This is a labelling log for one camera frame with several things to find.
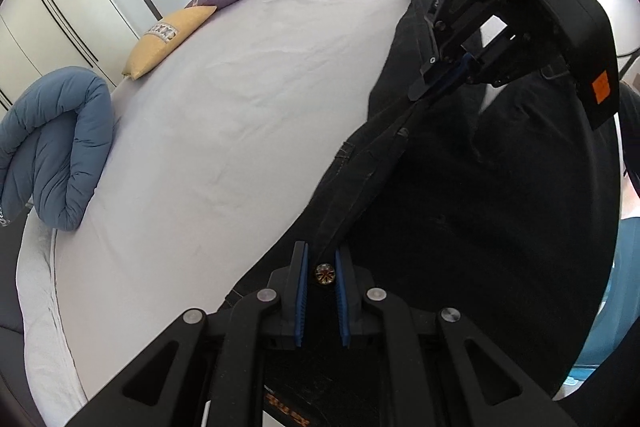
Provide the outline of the black pants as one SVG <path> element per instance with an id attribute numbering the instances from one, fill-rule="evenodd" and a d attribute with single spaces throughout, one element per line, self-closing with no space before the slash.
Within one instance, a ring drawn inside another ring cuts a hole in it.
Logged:
<path id="1" fill-rule="evenodd" d="M 224 298 L 286 265 L 344 248 L 374 283 L 425 311 L 458 309 L 549 395 L 565 381 L 603 297 L 620 219 L 613 121 L 592 129 L 554 61 L 490 96 L 463 86 L 432 106 L 407 92 L 431 55 L 410 0 L 369 96 L 308 206 Z"/>

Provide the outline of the blue rolled duvet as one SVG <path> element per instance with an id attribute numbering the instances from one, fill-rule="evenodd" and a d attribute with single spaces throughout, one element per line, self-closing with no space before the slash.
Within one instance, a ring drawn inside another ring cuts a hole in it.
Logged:
<path id="1" fill-rule="evenodd" d="M 81 224 L 114 138 L 106 81 L 68 66 L 29 86 L 1 121 L 1 223 L 28 204 L 52 229 Z"/>

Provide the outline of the white bed sheet mattress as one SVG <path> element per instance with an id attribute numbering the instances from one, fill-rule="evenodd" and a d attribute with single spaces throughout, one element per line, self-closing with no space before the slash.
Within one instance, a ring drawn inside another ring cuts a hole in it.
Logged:
<path id="1" fill-rule="evenodd" d="M 240 0 L 115 90 L 80 227 L 26 221 L 16 286 L 32 399 L 62 426 L 191 308 L 214 312 L 367 117 L 409 0 Z"/>

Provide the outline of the cream wardrobe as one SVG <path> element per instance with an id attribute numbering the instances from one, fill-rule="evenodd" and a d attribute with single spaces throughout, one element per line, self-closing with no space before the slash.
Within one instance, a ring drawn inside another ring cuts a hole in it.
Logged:
<path id="1" fill-rule="evenodd" d="M 1 108 L 66 66 L 88 68 L 114 90 L 137 41 L 112 0 L 2 0 Z"/>

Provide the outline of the yellow pillow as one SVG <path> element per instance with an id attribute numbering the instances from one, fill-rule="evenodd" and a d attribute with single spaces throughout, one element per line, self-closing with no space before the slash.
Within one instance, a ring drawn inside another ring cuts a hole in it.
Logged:
<path id="1" fill-rule="evenodd" d="M 132 48 L 122 75 L 137 80 L 151 72 L 216 11 L 215 5 L 194 5 L 158 20 Z"/>

